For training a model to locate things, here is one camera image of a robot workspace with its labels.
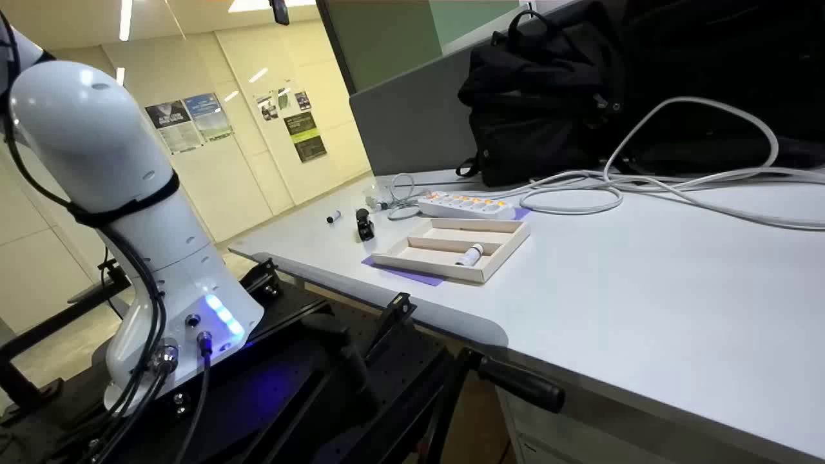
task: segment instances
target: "floor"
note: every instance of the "floor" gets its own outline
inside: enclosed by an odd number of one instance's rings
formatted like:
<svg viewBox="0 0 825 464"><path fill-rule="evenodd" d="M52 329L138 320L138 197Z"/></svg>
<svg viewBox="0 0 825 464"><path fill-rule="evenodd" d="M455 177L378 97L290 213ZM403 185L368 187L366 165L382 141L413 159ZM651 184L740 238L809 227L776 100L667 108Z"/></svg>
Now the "floor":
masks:
<svg viewBox="0 0 825 464"><path fill-rule="evenodd" d="M253 262L225 249L222 249L222 252L227 267L236 277L241 277L254 265ZM282 277L286 281L291 280L288 276ZM312 285L307 285L306 288L361 310L374 311L361 303L324 289ZM134 293L129 289L121 293L120 297L131 302ZM91 366L92 353L114 334L119 324L120 319L108 306L100 306L23 353L14 363L38 386L43 386L56 377L68 379ZM457 353L461 348L459 342L451 339L445 338L445 344L453 353ZM10 403L5 393L0 391L0 410L5 409ZM507 440L507 430L495 390L471 372L455 409L443 462L499 464L499 457L507 446ZM416 457L411 455L405 464L413 464L415 459ZM502 462L516 464L511 449Z"/></svg>

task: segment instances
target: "marker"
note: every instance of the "marker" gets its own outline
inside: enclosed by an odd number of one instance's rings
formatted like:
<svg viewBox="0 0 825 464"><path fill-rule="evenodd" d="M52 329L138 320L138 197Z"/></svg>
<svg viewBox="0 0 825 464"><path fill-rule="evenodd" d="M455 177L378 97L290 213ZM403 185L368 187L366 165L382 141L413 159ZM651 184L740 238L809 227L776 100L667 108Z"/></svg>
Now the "marker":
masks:
<svg viewBox="0 0 825 464"><path fill-rule="evenodd" d="M329 224L332 224L333 222L339 219L341 219L341 212L338 210L335 210L335 212L332 213L332 215L327 216L327 222Z"/></svg>

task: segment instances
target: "cardboard tray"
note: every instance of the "cardboard tray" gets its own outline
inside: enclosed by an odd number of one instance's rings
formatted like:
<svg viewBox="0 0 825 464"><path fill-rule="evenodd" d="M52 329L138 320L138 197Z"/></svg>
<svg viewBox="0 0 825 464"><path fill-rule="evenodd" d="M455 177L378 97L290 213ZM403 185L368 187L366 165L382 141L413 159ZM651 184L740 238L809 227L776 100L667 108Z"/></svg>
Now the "cardboard tray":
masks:
<svg viewBox="0 0 825 464"><path fill-rule="evenodd" d="M521 220L432 218L386 253L373 253L376 263L466 281L486 282L530 236ZM474 244L484 254L472 267L455 261Z"/></svg>

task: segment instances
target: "gray partition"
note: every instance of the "gray partition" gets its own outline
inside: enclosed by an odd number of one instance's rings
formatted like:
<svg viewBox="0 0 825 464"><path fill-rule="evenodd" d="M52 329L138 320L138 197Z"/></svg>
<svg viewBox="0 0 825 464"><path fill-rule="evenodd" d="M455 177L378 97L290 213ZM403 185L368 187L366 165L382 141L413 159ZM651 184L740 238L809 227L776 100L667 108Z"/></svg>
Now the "gray partition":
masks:
<svg viewBox="0 0 825 464"><path fill-rule="evenodd" d="M606 3L615 11L625 2ZM587 4L568 4L551 17L563 21ZM520 29L531 33L543 27L533 20ZM375 175L451 169L475 156L469 108L456 96L467 78L471 50L459 50L350 97Z"/></svg>

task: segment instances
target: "power strip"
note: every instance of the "power strip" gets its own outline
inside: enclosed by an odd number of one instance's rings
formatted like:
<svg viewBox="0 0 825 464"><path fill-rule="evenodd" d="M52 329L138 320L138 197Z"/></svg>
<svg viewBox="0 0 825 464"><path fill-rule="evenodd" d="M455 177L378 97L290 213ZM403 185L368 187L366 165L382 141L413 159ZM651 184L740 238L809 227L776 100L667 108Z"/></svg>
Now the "power strip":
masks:
<svg viewBox="0 0 825 464"><path fill-rule="evenodd" d="M418 199L421 213L433 217L455 217L460 219L513 220L516 209L506 201L451 195L447 192L433 192Z"/></svg>

